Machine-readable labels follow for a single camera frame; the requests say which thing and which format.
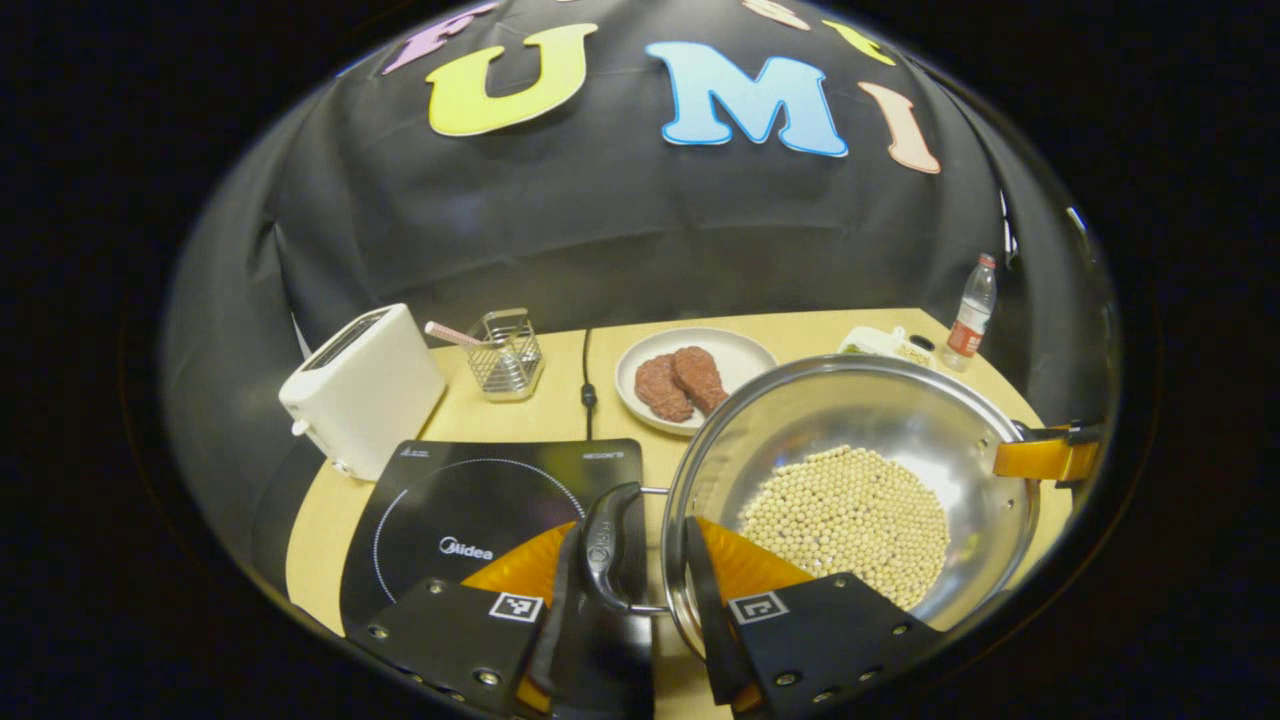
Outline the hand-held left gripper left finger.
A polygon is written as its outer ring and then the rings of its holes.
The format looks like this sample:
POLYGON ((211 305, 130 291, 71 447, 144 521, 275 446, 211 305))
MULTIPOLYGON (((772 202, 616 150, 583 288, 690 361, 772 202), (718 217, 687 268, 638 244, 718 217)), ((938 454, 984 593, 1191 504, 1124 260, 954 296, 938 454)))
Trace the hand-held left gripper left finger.
POLYGON ((547 716, 556 660, 580 602, 570 593, 579 525, 554 527, 461 582, 425 577, 346 619, 346 639, 442 702, 476 716, 547 716))

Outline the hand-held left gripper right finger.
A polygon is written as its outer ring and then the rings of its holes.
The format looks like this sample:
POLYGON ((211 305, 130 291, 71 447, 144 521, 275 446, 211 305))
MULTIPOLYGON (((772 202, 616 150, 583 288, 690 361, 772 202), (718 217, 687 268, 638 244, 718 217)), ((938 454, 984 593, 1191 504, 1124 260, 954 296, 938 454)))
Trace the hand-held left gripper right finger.
POLYGON ((835 716, 945 639, 850 573, 810 578, 701 518, 684 529, 714 701, 736 716, 835 716))

